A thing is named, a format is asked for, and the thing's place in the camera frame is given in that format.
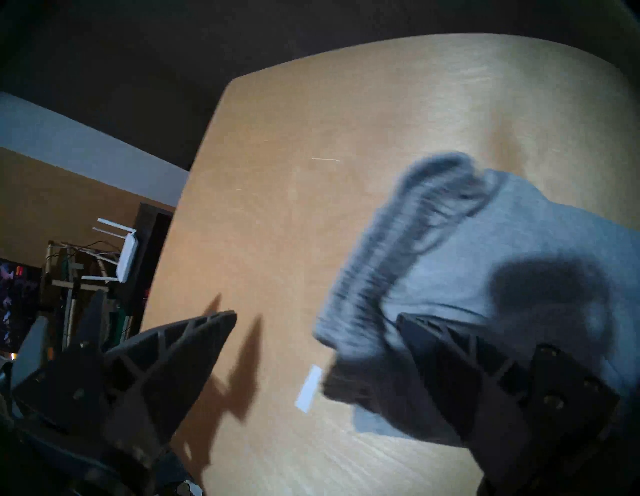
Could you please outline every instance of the gray cloth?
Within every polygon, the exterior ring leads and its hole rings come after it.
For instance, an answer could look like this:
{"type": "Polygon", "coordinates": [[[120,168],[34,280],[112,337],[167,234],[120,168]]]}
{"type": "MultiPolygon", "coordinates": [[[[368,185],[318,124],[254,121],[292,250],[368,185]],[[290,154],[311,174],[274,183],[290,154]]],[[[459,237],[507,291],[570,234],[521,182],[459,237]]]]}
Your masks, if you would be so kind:
{"type": "Polygon", "coordinates": [[[626,397],[640,375],[640,234],[555,204],[465,154],[414,164],[335,282],[315,337],[324,394],[359,430],[461,445],[422,386],[398,313],[483,323],[524,360],[555,344],[626,397]]]}

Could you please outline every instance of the brown wall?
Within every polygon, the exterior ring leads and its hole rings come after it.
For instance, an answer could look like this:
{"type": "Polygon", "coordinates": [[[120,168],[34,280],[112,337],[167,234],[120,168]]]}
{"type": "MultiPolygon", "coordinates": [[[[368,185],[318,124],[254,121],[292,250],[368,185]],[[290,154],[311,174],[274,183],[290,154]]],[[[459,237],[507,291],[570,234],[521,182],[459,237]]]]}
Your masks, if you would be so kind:
{"type": "Polygon", "coordinates": [[[140,202],[174,210],[0,147],[0,258],[41,266],[50,239],[80,245],[108,239],[120,246],[118,238],[91,228],[99,226],[98,217],[132,225],[140,202]]]}

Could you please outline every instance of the wooden table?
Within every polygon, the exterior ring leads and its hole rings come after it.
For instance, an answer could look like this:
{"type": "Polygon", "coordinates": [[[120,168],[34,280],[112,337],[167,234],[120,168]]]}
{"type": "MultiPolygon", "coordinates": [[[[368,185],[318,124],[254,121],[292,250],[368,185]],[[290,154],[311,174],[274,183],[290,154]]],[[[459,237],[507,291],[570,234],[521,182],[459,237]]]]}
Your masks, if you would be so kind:
{"type": "Polygon", "coordinates": [[[294,406],[340,265],[413,160],[461,150],[549,198],[640,227],[639,107],[625,78],[541,40],[438,35],[352,47],[232,81],[175,213],[143,328],[238,322],[173,440],[210,495],[471,495],[463,449],[355,433],[294,406]]]}

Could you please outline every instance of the screw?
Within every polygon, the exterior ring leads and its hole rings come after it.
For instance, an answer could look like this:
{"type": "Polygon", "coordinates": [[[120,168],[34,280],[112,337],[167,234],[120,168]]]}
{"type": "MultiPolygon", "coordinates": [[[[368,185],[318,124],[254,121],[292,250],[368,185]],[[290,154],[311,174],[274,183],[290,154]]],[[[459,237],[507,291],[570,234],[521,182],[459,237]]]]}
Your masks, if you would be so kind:
{"type": "Polygon", "coordinates": [[[585,379],[584,386],[593,392],[600,392],[600,383],[596,379],[585,379]]]}
{"type": "Polygon", "coordinates": [[[558,356],[558,352],[553,348],[549,348],[548,346],[543,346],[542,348],[540,348],[540,351],[551,356],[558,356]]]}
{"type": "Polygon", "coordinates": [[[138,460],[144,467],[151,468],[151,460],[140,446],[133,447],[133,458],[138,460]]]}
{"type": "Polygon", "coordinates": [[[191,488],[189,487],[189,483],[187,482],[180,483],[180,485],[178,485],[178,487],[175,489],[175,493],[178,496],[193,496],[191,493],[191,488]]]}
{"type": "Polygon", "coordinates": [[[554,410],[562,410],[564,408],[564,401],[559,396],[554,394],[547,394],[543,400],[545,405],[550,406],[554,410]]]}
{"type": "Polygon", "coordinates": [[[540,477],[536,477],[535,479],[533,479],[533,482],[529,486],[529,489],[531,490],[537,489],[539,485],[540,485],[540,477]]]}

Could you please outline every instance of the cable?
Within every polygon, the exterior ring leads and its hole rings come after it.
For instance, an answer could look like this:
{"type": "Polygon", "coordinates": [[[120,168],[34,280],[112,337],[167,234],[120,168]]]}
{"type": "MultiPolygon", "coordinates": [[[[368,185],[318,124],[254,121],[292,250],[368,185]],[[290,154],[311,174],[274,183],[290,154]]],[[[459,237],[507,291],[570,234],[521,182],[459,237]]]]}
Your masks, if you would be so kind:
{"type": "Polygon", "coordinates": [[[133,323],[133,317],[129,316],[129,322],[127,323],[127,328],[123,329],[120,333],[120,343],[123,343],[127,340],[127,333],[131,329],[131,324],[133,323]]]}
{"type": "MultiPolygon", "coordinates": [[[[71,256],[73,256],[73,255],[75,255],[75,254],[76,254],[78,251],[80,251],[80,250],[84,250],[84,249],[86,249],[86,248],[90,248],[91,246],[93,246],[93,245],[95,245],[95,244],[98,244],[98,243],[108,244],[108,245],[112,246],[113,248],[115,248],[115,249],[117,250],[116,252],[109,252],[109,253],[118,253],[118,254],[120,254],[120,253],[121,253],[120,249],[119,249],[117,246],[115,246],[114,244],[109,243],[109,241],[105,241],[105,240],[101,239],[100,241],[94,241],[93,243],[86,244],[85,246],[73,246],[73,245],[71,245],[71,244],[70,244],[69,246],[66,246],[66,247],[65,247],[65,249],[66,249],[66,250],[74,250],[74,252],[73,252],[73,253],[67,253],[67,258],[69,258],[69,257],[71,257],[71,256]]],[[[60,256],[60,252],[58,252],[58,253],[52,253],[51,255],[49,255],[49,256],[45,259],[45,262],[46,262],[47,260],[49,260],[49,259],[52,259],[53,257],[58,257],[58,256],[60,256]]]]}

